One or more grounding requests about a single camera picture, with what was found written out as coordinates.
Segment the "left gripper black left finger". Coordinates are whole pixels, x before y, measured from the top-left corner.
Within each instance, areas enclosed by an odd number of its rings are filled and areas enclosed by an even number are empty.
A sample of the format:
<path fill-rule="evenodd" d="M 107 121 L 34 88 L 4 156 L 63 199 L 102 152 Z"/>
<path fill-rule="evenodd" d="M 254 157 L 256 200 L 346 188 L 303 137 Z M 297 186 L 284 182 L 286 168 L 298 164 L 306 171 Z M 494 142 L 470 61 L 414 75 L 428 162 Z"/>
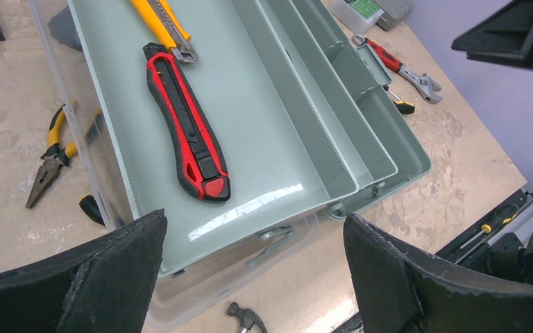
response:
<path fill-rule="evenodd" d="M 156 210 L 0 273 L 0 332 L 140 332 L 166 233 L 164 212 Z"/>

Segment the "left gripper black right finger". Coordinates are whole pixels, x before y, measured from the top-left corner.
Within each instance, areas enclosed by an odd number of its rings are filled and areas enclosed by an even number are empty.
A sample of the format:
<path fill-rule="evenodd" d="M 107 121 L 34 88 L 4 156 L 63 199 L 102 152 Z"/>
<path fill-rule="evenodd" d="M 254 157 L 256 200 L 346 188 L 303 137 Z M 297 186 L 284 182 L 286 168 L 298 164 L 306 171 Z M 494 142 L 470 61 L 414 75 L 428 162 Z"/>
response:
<path fill-rule="evenodd" d="M 365 332 L 533 332 L 533 285 L 453 264 L 358 214 L 343 236 Z"/>

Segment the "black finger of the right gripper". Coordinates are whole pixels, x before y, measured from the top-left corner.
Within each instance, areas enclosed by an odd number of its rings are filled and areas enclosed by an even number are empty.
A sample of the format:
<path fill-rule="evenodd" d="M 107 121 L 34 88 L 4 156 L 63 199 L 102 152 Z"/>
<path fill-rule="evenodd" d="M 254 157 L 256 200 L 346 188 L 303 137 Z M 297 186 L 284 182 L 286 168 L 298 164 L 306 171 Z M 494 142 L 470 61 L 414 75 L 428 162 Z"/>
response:
<path fill-rule="evenodd" d="M 533 1 L 511 1 L 452 42 L 469 60 L 533 71 Z"/>

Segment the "black handled screwdriver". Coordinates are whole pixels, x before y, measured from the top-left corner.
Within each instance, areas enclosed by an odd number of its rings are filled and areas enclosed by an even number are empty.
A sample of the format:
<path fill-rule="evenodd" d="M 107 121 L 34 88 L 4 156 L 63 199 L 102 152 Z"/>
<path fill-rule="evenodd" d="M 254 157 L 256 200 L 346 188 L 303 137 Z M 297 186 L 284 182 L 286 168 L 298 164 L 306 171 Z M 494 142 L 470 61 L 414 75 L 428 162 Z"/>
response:
<path fill-rule="evenodd" d="M 81 198 L 79 207 L 91 221 L 105 226 L 101 211 L 93 195 L 89 194 Z"/>

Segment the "black yellow stubby screwdriver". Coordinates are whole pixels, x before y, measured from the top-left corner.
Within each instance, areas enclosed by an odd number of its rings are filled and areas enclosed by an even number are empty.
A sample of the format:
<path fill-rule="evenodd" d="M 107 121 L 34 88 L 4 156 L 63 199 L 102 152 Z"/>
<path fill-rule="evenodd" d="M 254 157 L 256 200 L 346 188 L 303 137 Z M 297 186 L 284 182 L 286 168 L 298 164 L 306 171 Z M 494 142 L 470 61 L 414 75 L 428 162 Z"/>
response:
<path fill-rule="evenodd" d="M 394 105 L 396 106 L 397 110 L 401 114 L 413 114 L 413 113 L 415 113 L 416 108 L 415 108 L 415 106 L 413 104 L 403 101 L 399 96 L 397 96 L 395 93 L 393 93 L 389 89 L 388 85 L 383 85 L 383 88 L 384 88 L 385 92 L 390 95 Z"/>

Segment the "red black utility knife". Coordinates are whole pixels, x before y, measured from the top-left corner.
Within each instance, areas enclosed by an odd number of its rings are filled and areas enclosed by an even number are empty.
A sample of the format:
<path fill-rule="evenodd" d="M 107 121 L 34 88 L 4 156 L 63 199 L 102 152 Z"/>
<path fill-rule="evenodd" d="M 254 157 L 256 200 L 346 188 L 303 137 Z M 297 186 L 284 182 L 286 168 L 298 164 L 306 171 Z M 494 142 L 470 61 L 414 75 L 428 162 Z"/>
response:
<path fill-rule="evenodd" d="M 146 82 L 169 128 L 180 186 L 201 201 L 229 200 L 225 158 L 179 60 L 154 42 L 144 45 L 143 52 Z"/>

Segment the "translucent green tool box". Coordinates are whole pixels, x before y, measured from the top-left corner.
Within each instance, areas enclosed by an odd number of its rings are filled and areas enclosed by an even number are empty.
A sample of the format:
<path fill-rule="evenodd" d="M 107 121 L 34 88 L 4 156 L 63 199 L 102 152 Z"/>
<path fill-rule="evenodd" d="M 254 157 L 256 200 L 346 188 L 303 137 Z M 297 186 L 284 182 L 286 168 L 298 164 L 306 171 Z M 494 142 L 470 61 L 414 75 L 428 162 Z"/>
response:
<path fill-rule="evenodd" d="M 320 1 L 172 1 L 197 62 L 182 66 L 226 158 L 232 196 L 178 184 L 169 129 L 146 85 L 152 32 L 129 1 L 31 1 L 80 159 L 108 229 L 168 220 L 146 323 L 168 332 L 431 162 L 383 85 Z M 48 21 L 69 6 L 83 52 Z"/>

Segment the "yellow handled pliers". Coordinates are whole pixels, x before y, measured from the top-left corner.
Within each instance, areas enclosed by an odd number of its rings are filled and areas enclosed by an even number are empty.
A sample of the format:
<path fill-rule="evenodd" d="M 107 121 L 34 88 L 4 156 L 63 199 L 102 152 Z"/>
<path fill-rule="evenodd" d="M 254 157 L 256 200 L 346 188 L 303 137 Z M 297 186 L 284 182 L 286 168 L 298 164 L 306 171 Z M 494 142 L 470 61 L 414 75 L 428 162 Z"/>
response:
<path fill-rule="evenodd" d="M 198 53 L 165 0 L 130 1 L 146 25 L 173 55 L 183 62 L 196 62 Z"/>

